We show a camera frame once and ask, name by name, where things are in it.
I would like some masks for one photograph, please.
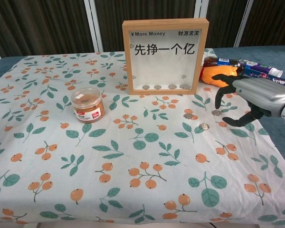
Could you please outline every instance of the silver coin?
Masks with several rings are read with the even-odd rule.
[[[193,117],[193,115],[192,115],[191,113],[186,113],[186,114],[184,115],[184,117],[185,117],[187,120],[190,120],[190,119]]]
[[[162,87],[161,87],[161,85],[155,85],[154,86],[154,89],[161,89]]]
[[[209,127],[209,125],[206,124],[206,123],[201,123],[201,124],[199,125],[199,128],[202,129],[202,130],[208,130],[210,127]]]
[[[143,88],[143,89],[145,89],[145,90],[147,90],[147,89],[149,89],[149,88],[150,88],[150,86],[148,86],[148,85],[144,85],[142,88]]]
[[[176,89],[176,87],[177,87],[177,86],[176,86],[175,84],[170,84],[170,85],[168,85],[168,88],[169,88],[169,89]]]
[[[222,112],[220,110],[213,110],[211,113],[212,113],[212,115],[215,115],[215,116],[219,116],[222,114]]]
[[[182,85],[180,85],[180,88],[181,89],[190,89],[190,85],[182,84]]]

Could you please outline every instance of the plastic jar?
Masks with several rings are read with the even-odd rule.
[[[71,103],[77,119],[83,123],[94,123],[105,114],[102,96],[97,89],[82,88],[75,91]]]

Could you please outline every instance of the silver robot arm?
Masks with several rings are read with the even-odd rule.
[[[244,76],[215,75],[215,80],[222,80],[228,86],[220,88],[216,95],[215,107],[220,107],[224,94],[236,92],[244,98],[251,111],[238,120],[223,117],[223,120],[232,126],[245,126],[260,119],[263,115],[282,117],[285,120],[285,86],[264,78],[247,78]]]

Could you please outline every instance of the floral tablecloth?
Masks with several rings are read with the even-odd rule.
[[[93,124],[70,103],[87,86],[105,105]],[[285,226],[283,157],[258,121],[222,121],[249,110],[245,100],[224,96],[214,116],[212,85],[168,96],[127,88],[123,52],[29,56],[0,78],[0,222]]]

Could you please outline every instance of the red label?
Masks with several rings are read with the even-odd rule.
[[[99,112],[95,112],[95,113],[93,113],[93,114],[92,114],[92,117],[93,117],[93,119],[95,119],[95,118],[99,117]]]

